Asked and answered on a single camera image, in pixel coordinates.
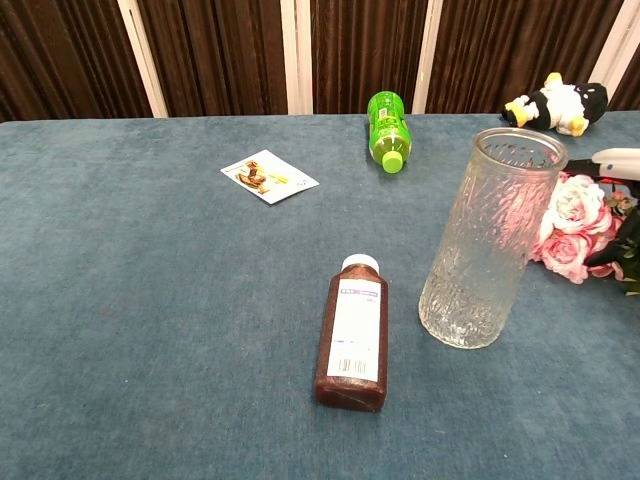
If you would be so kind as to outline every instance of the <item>stuffed toy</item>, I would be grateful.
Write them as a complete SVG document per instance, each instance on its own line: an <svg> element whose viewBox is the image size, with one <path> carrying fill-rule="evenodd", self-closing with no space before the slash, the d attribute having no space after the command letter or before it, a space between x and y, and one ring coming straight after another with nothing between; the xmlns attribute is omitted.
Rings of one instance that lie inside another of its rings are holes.
<svg viewBox="0 0 640 480"><path fill-rule="evenodd" d="M562 76L550 73L544 88L507 103L502 117L512 127L537 130L555 128L558 133L579 137L607 111L607 89L599 83L567 85Z"/></svg>

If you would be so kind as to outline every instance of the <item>green plastic bottle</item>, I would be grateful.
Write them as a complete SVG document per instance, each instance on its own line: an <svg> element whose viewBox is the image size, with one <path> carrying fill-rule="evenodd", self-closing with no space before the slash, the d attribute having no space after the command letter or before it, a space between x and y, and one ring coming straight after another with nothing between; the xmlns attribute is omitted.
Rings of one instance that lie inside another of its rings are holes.
<svg viewBox="0 0 640 480"><path fill-rule="evenodd" d="M398 173L411 153L411 134L402 99L394 92L376 93L367 107L369 151L387 173Z"/></svg>

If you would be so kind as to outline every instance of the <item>green bottle cap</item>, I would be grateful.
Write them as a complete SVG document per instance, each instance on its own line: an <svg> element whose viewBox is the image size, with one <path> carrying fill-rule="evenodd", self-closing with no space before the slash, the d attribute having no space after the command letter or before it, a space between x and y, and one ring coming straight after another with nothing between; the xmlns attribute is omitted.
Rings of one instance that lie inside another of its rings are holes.
<svg viewBox="0 0 640 480"><path fill-rule="evenodd" d="M387 173L398 173L402 170L402 164L400 152L387 152L382 156L382 168Z"/></svg>

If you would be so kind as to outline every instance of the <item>bottle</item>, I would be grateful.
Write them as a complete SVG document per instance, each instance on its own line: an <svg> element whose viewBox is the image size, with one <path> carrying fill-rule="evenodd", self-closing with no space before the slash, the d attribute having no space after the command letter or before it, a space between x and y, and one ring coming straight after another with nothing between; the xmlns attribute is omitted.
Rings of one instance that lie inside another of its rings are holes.
<svg viewBox="0 0 640 480"><path fill-rule="evenodd" d="M411 134L402 99L393 92L376 93L367 107L369 152L387 173L402 170L411 153Z"/></svg>
<svg viewBox="0 0 640 480"><path fill-rule="evenodd" d="M387 282L378 262L356 254L331 279L315 376L318 402L376 412L387 395Z"/></svg>

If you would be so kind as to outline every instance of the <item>small card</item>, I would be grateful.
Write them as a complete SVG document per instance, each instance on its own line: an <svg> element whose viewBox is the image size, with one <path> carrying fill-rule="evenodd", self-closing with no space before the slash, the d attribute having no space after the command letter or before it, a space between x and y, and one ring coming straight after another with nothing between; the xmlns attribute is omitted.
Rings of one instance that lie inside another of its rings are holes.
<svg viewBox="0 0 640 480"><path fill-rule="evenodd" d="M269 150L262 150L220 171L269 204L318 185L313 178Z"/></svg>

